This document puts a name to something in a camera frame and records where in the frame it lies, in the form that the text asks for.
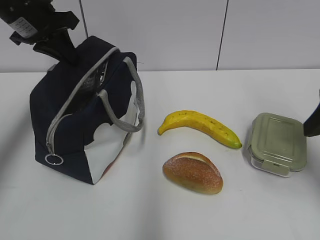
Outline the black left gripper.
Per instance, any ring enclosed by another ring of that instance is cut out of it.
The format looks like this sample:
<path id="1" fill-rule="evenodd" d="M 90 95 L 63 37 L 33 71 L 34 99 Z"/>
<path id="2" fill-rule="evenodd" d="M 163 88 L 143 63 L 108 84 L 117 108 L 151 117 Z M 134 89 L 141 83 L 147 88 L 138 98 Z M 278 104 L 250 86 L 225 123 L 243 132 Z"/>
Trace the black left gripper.
<path id="1" fill-rule="evenodd" d="M 51 0 L 10 0 L 9 39 L 16 45 L 34 45 L 33 50 L 75 66 L 78 53 L 68 29 L 74 30 L 80 20 L 72 11 L 58 12 Z M 47 41 L 56 34 L 56 41 Z"/>

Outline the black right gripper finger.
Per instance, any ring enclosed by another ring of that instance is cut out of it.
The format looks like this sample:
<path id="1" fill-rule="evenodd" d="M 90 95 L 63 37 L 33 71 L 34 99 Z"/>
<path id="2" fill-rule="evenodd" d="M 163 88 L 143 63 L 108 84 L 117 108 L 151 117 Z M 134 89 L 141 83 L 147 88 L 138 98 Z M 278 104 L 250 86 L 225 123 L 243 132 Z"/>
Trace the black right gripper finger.
<path id="1" fill-rule="evenodd" d="M 320 103 L 303 123 L 303 134 L 306 137 L 315 137 L 320 135 Z"/>

